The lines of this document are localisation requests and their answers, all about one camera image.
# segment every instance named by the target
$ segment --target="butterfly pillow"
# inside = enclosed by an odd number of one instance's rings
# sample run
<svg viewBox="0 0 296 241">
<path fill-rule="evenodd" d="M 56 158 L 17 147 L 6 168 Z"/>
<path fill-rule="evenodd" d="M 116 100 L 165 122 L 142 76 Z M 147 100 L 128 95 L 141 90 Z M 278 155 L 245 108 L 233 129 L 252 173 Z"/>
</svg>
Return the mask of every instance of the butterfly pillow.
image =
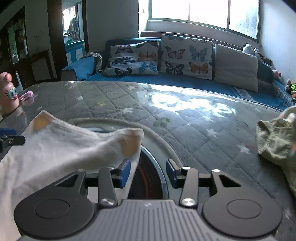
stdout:
<svg viewBox="0 0 296 241">
<path fill-rule="evenodd" d="M 214 43 L 176 35 L 162 35 L 160 72 L 212 80 Z"/>
<path fill-rule="evenodd" d="M 158 74 L 158 44 L 158 41 L 145 41 L 112 46 L 104 75 Z"/>
</svg>

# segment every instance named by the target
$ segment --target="window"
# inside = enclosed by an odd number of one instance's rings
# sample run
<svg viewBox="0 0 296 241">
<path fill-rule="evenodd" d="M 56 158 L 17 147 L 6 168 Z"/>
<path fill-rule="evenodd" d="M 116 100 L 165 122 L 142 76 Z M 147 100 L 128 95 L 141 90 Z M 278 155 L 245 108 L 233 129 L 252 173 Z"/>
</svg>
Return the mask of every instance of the window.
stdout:
<svg viewBox="0 0 296 241">
<path fill-rule="evenodd" d="M 150 20 L 198 23 L 257 41 L 261 0 L 149 0 Z"/>
</svg>

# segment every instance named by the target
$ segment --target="pink plush toy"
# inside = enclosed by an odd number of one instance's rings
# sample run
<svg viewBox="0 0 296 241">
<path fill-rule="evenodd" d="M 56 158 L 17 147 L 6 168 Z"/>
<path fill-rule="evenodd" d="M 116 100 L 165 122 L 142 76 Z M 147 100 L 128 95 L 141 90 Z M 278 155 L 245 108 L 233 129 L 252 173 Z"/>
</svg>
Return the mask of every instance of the pink plush toy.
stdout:
<svg viewBox="0 0 296 241">
<path fill-rule="evenodd" d="M 277 70 L 273 70 L 272 72 L 274 73 L 274 78 L 275 78 L 275 79 L 278 80 L 278 79 L 281 77 L 281 73 L 278 72 Z"/>
<path fill-rule="evenodd" d="M 11 83 L 10 73 L 0 73 L 0 105 L 5 114 L 10 114 L 20 105 L 17 97 L 17 90 Z"/>
<path fill-rule="evenodd" d="M 33 92 L 32 91 L 28 91 L 26 93 L 24 93 L 21 97 L 20 97 L 20 101 L 26 101 L 27 99 L 33 97 Z"/>
</svg>

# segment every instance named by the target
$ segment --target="green cloth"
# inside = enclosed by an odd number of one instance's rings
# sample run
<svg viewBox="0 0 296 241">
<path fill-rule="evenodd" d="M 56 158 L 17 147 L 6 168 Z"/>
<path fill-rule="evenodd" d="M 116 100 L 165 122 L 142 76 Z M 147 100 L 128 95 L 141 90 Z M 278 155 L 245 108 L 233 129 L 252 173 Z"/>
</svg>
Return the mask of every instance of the green cloth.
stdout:
<svg viewBox="0 0 296 241">
<path fill-rule="evenodd" d="M 271 121 L 260 120 L 256 126 L 258 153 L 281 166 L 296 196 L 296 106 L 286 109 Z"/>
</svg>

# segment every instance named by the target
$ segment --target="cartoon eyes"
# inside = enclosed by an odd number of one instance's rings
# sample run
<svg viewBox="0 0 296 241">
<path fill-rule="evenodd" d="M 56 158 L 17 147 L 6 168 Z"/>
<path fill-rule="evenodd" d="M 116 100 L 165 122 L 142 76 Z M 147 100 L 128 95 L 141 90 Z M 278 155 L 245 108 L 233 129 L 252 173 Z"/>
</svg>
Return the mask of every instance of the cartoon eyes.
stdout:
<svg viewBox="0 0 296 241">
<path fill-rule="evenodd" d="M 8 96 L 10 99 L 13 100 L 15 98 L 15 95 L 17 95 L 17 89 L 15 87 L 13 87 L 12 90 L 9 90 Z"/>
</svg>

